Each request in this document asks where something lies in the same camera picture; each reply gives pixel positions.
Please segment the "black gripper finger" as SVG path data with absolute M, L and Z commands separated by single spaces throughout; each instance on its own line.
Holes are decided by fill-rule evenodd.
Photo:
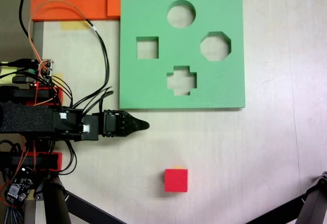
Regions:
M 123 123 L 119 126 L 119 136 L 128 136 L 134 132 L 147 130 L 149 127 L 147 122 Z
M 149 126 L 149 123 L 133 117 L 126 111 L 118 111 L 119 114 L 119 123 L 124 126 Z

